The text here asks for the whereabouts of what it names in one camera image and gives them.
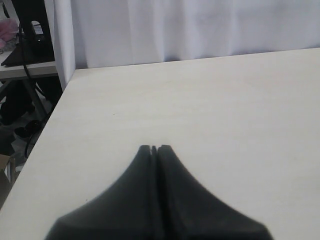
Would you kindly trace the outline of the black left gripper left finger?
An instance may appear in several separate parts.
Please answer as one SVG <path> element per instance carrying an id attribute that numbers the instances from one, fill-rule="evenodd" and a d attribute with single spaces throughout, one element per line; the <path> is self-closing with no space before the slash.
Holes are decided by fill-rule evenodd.
<path id="1" fill-rule="evenodd" d="M 155 240 L 157 208 L 151 149 L 139 147 L 124 173 L 103 193 L 58 218 L 48 240 Z"/>

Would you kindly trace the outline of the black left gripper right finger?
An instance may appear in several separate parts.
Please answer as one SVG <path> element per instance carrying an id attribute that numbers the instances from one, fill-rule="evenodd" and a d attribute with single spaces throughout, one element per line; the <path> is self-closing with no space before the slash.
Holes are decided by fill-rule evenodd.
<path id="1" fill-rule="evenodd" d="M 187 170 L 173 148 L 156 153 L 157 187 L 167 240 L 271 240 L 262 223 L 233 209 Z"/>

